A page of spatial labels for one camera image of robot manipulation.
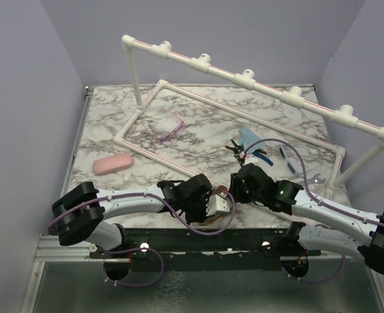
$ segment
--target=pvc pipe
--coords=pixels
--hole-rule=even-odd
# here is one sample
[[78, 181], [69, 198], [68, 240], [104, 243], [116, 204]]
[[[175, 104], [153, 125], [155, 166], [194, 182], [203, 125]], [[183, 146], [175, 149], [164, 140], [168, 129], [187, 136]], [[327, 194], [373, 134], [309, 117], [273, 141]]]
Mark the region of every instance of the pvc pipe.
[[341, 147], [341, 149], [344, 150], [344, 153], [337, 153], [335, 155], [334, 167], [332, 168], [331, 176], [330, 176], [329, 183], [327, 186], [326, 198], [328, 198], [328, 199], [331, 199], [332, 196], [334, 195], [335, 189], [332, 187], [332, 184], [334, 183], [334, 181], [338, 177], [338, 174], [341, 171], [341, 164], [342, 164], [342, 161], [343, 161], [344, 156], [345, 156], [345, 149], [343, 147]]
[[233, 78], [235, 76], [235, 74], [229, 73], [225, 70], [222, 70], [220, 68], [213, 67], [213, 66], [209, 67], [207, 73], [212, 74], [214, 76], [218, 76], [218, 77], [223, 78], [225, 80], [229, 80], [230, 82], [233, 82]]
[[130, 119], [125, 123], [124, 127], [118, 131], [118, 133], [115, 135], [115, 137], [113, 138], [113, 140], [121, 140], [122, 138], [124, 138], [126, 132], [128, 132], [128, 130], [130, 129], [130, 127], [135, 123], [135, 121], [137, 120], [137, 118], [142, 114], [142, 111], [141, 110], [135, 110], [134, 114], [132, 114], [132, 116], [130, 117]]
[[319, 139], [315, 139], [315, 138], [307, 136], [305, 134], [301, 134], [300, 132], [295, 132], [292, 129], [289, 129], [289, 128], [286, 128], [286, 127], [274, 124], [274, 123], [272, 123], [270, 121], [266, 121], [264, 119], [260, 119], [259, 117], [250, 115], [248, 113], [245, 113], [243, 111], [237, 110], [237, 109], [232, 108], [230, 106], [227, 106], [225, 104], [213, 101], [213, 100], [211, 100], [209, 98], [205, 98], [205, 97], [203, 97], [201, 95], [197, 95], [195, 93], [187, 91], [186, 89], [180, 88], [180, 87], [178, 87], [176, 85], [173, 85], [171, 83], [167, 83], [166, 84], [166, 88], [170, 89], [172, 91], [176, 91], [176, 92], [178, 92], [178, 93], [180, 93], [182, 95], [188, 96], [190, 98], [196, 99], [198, 101], [202, 101], [202, 102], [204, 102], [206, 104], [214, 106], [215, 108], [224, 110], [224, 111], [229, 112], [229, 113], [234, 114], [234, 115], [238, 115], [239, 117], [248, 119], [248, 120], [253, 121], [253, 122], [257, 123], [257, 124], [269, 127], [271, 129], [277, 130], [277, 131], [282, 132], [284, 134], [293, 136], [293, 137], [295, 137], [297, 139], [304, 140], [306, 142], [312, 143], [314, 145], [318, 145], [318, 146], [320, 146], [320, 147], [322, 147], [324, 149], [330, 150], [332, 152], [336, 153], [336, 152], [338, 152], [340, 150], [339, 147], [337, 147], [335, 145], [331, 145], [330, 143], [323, 142], [323, 141], [321, 141]]
[[137, 68], [135, 66], [134, 55], [132, 54], [132, 50], [125, 50], [125, 51], [126, 51], [126, 57], [128, 58], [128, 62], [129, 62], [129, 68], [131, 70], [131, 82], [132, 82], [132, 88], [134, 88], [134, 95], [137, 103], [137, 108], [142, 108], [143, 103], [141, 99], [140, 85], [138, 83], [138, 74], [137, 74]]
[[155, 85], [154, 89], [151, 91], [149, 96], [145, 99], [143, 109], [135, 110], [134, 114], [132, 114], [131, 118], [125, 123], [124, 127], [120, 131], [118, 131], [118, 133], [113, 138], [114, 142], [115, 141], [119, 142], [124, 138], [126, 132], [128, 132], [129, 128], [135, 123], [138, 117], [141, 116], [141, 114], [144, 112], [144, 110], [149, 105], [149, 103], [154, 99], [156, 94], [161, 90], [161, 88], [162, 88], [162, 82], [158, 81], [158, 83]]
[[282, 95], [281, 91], [279, 91], [275, 88], [263, 85], [262, 83], [256, 83], [254, 85], [254, 90], [258, 91], [259, 93], [262, 93], [264, 95], [276, 98], [276, 99], [279, 99], [280, 96]]
[[190, 62], [190, 58], [185, 57], [183, 55], [179, 55], [177, 53], [169, 52], [168, 53], [168, 58], [173, 61], [180, 62], [182, 64], [188, 65]]
[[380, 154], [384, 150], [379, 143], [371, 148], [365, 155], [360, 157], [353, 165], [351, 165], [344, 173], [342, 173], [332, 184], [333, 189], [337, 189], [352, 175], [357, 173], [364, 165], [369, 163], [376, 155]]
[[[144, 42], [134, 40], [132, 37], [130, 37], [130, 38], [132, 39], [130, 48], [138, 48], [141, 50], [150, 51], [150, 49], [151, 49], [150, 44], [146, 44]], [[172, 52], [172, 51], [169, 52], [168, 59], [172, 59], [174, 61], [186, 64], [186, 65], [188, 65], [190, 62], [189, 57], [187, 57], [185, 55], [181, 55], [179, 53]], [[218, 77], [223, 78], [225, 80], [228, 80], [230, 82], [233, 82], [234, 77], [235, 77], [234, 73], [228, 72], [227, 70], [223, 70], [221, 68], [217, 68], [214, 66], [210, 66], [207, 73], [218, 76]], [[136, 71], [135, 71], [135, 73], [133, 73], [132, 76], [133, 76], [132, 77], [132, 80], [133, 80], [132, 85], [137, 85], [138, 80], [136, 80], [136, 83], [134, 83], [134, 78], [136, 78]], [[279, 99], [280, 96], [282, 95], [281, 91], [279, 91], [273, 87], [263, 85], [262, 83], [258, 83], [258, 82], [256, 82], [254, 84], [252, 89], [255, 91], [258, 91], [260, 93], [263, 93], [264, 95], [268, 95], [268, 96], [276, 98], [276, 99]], [[306, 100], [304, 101], [303, 109], [310, 111], [312, 113], [316, 113], [316, 114], [323, 116], [323, 117], [328, 117], [329, 119], [332, 116], [334, 116], [334, 110], [325, 108], [323, 106], [320, 106], [318, 104], [314, 104], [313, 102], [306, 101]], [[334, 116], [334, 122], [343, 125], [343, 121], [340, 121], [335, 116]], [[358, 122], [354, 126], [354, 128], [357, 128], [363, 132], [367, 132], [367, 133], [372, 134], [374, 136], [380, 135], [381, 137], [379, 137], [379, 139], [384, 140], [384, 133], [381, 132], [382, 128], [380, 128], [380, 127], [377, 127], [375, 125], [372, 125], [372, 124], [366, 123], [364, 121], [358, 120]]]

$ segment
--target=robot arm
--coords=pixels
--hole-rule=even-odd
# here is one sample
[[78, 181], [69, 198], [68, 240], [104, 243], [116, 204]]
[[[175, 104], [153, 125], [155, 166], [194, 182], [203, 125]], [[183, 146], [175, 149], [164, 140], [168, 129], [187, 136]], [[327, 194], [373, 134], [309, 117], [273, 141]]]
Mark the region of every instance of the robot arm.
[[[306, 250], [326, 250], [364, 259], [371, 269], [384, 274], [384, 213], [363, 212], [322, 198], [312, 197], [291, 181], [274, 182], [264, 171], [248, 164], [231, 176], [236, 202], [260, 201], [270, 210], [310, 218], [330, 228], [294, 222], [295, 239]], [[332, 205], [338, 211], [321, 203]]]
[[185, 220], [190, 224], [229, 212], [229, 203], [218, 193], [203, 174], [187, 181], [160, 181], [135, 190], [102, 190], [96, 189], [92, 182], [84, 182], [57, 200], [52, 211], [58, 218], [77, 205], [93, 201], [89, 207], [82, 205], [57, 222], [55, 228], [60, 245], [87, 241], [111, 250], [125, 243], [126, 238], [121, 225], [109, 224], [106, 219], [133, 213], [170, 212], [161, 201], [147, 197], [147, 194], [165, 200], [176, 211], [184, 212]]

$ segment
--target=white wall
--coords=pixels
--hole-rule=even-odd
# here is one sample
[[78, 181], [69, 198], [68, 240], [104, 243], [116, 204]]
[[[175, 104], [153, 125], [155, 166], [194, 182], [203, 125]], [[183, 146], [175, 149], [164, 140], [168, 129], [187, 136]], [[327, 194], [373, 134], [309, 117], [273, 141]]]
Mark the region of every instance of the white wall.
[[[130, 83], [121, 37], [208, 53], [265, 83], [316, 83], [364, 0], [41, 0], [87, 85]], [[140, 82], [226, 83], [140, 52]]]
[[[384, 0], [367, 0], [317, 86], [319, 103], [354, 107], [362, 120], [384, 127]], [[347, 147], [347, 168], [375, 144], [356, 130], [328, 124], [334, 143]], [[355, 207], [384, 210], [384, 153], [347, 182]]]
[[19, 312], [84, 99], [38, 0], [0, 0], [0, 312]]

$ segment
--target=purple glasses frame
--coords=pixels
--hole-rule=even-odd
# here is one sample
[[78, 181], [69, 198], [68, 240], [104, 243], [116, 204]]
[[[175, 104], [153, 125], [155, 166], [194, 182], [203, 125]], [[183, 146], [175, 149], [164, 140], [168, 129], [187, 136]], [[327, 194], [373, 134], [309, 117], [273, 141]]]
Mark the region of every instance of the purple glasses frame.
[[176, 135], [178, 134], [184, 127], [185, 125], [185, 121], [183, 121], [176, 113], [172, 112], [172, 111], [169, 111], [169, 110], [166, 110], [167, 112], [170, 112], [171, 114], [173, 114], [174, 116], [176, 116], [176, 118], [178, 118], [180, 120], [180, 124], [178, 124], [171, 132], [168, 132], [167, 134], [161, 136], [161, 137], [156, 137], [152, 132], [150, 132], [147, 127], [145, 127], [144, 123], [143, 126], [145, 128], [145, 130], [157, 141], [159, 142], [166, 142], [168, 140], [170, 140], [170, 138], [173, 136], [173, 135]]

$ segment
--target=white pvc pipe frame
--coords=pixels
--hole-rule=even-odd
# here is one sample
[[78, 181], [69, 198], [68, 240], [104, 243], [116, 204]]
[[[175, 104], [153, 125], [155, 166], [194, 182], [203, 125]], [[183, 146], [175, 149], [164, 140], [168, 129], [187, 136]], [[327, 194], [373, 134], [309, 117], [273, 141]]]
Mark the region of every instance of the white pvc pipe frame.
[[[173, 163], [169, 160], [166, 160], [154, 153], [151, 153], [137, 145], [134, 145], [124, 139], [124, 136], [128, 129], [134, 124], [136, 119], [145, 111], [148, 104], [154, 99], [156, 94], [162, 88], [167, 88], [182, 95], [188, 96], [190, 98], [196, 99], [203, 103], [214, 106], [215, 108], [224, 110], [226, 112], [235, 114], [239, 117], [248, 119], [260, 125], [269, 127], [271, 129], [277, 130], [284, 134], [288, 134], [300, 140], [304, 140], [308, 143], [312, 143], [319, 147], [328, 149], [336, 154], [336, 159], [334, 163], [334, 167], [332, 169], [331, 178], [329, 180], [328, 189], [327, 189], [327, 198], [331, 198], [334, 191], [338, 189], [341, 184], [343, 184], [347, 179], [349, 179], [352, 175], [358, 172], [363, 166], [365, 166], [369, 161], [371, 161], [374, 157], [376, 157], [380, 152], [384, 150], [384, 127], [377, 127], [375, 125], [366, 123], [364, 121], [360, 121], [357, 117], [353, 116], [353, 108], [351, 106], [341, 106], [339, 110], [331, 110], [320, 106], [319, 104], [315, 104], [313, 102], [305, 100], [301, 97], [301, 90], [298, 87], [292, 87], [289, 92], [287, 91], [279, 91], [273, 87], [269, 87], [267, 85], [263, 85], [262, 83], [257, 82], [253, 79], [254, 72], [252, 70], [244, 70], [242, 74], [234, 74], [228, 72], [227, 70], [223, 70], [218, 67], [214, 67], [210, 64], [211, 58], [203, 53], [198, 59], [190, 58], [185, 55], [181, 55], [175, 53], [171, 50], [171, 44], [167, 41], [164, 41], [160, 45], [151, 45], [141, 41], [136, 40], [135, 38], [125, 35], [122, 37], [122, 46], [126, 52], [126, 56], [128, 57], [130, 71], [131, 71], [131, 79], [132, 86], [134, 89], [137, 110], [134, 112], [132, 117], [128, 120], [125, 126], [115, 135], [113, 142], [122, 147], [126, 147], [132, 151], [135, 151], [151, 160], [154, 160], [162, 165], [165, 165], [175, 171], [178, 171], [186, 176], [192, 177], [197, 175], [187, 168], [184, 168], [176, 163]], [[324, 142], [322, 140], [307, 136], [300, 132], [296, 132], [292, 129], [277, 125], [270, 121], [261, 119], [244, 111], [238, 110], [231, 106], [227, 106], [225, 104], [221, 104], [219, 102], [213, 101], [209, 98], [203, 97], [201, 95], [197, 95], [190, 91], [187, 91], [183, 88], [180, 88], [176, 85], [168, 83], [167, 81], [160, 80], [156, 84], [155, 88], [151, 91], [151, 94], [145, 99], [144, 103], [141, 99], [140, 93], [140, 85], [138, 83], [138, 75], [134, 60], [134, 55], [132, 53], [133, 48], [138, 48], [141, 50], [149, 51], [153, 55], [162, 57], [164, 59], [171, 59], [173, 61], [188, 65], [190, 68], [203, 72], [205, 74], [212, 74], [214, 76], [218, 76], [220, 78], [224, 78], [225, 80], [234, 83], [235, 85], [245, 88], [247, 90], [255, 90], [264, 95], [268, 95], [275, 99], [280, 100], [284, 104], [288, 104], [293, 106], [294, 108], [304, 109], [310, 111], [312, 113], [316, 113], [322, 117], [327, 117], [331, 121], [344, 125], [349, 128], [356, 128], [368, 134], [374, 135], [378, 138], [378, 143], [369, 150], [365, 155], [363, 155], [358, 161], [356, 161], [350, 168], [348, 168], [344, 173], [338, 176], [340, 172], [340, 167], [343, 158], [345, 157], [346, 150], [343, 147], [339, 147], [337, 145], [332, 145], [330, 143]]]

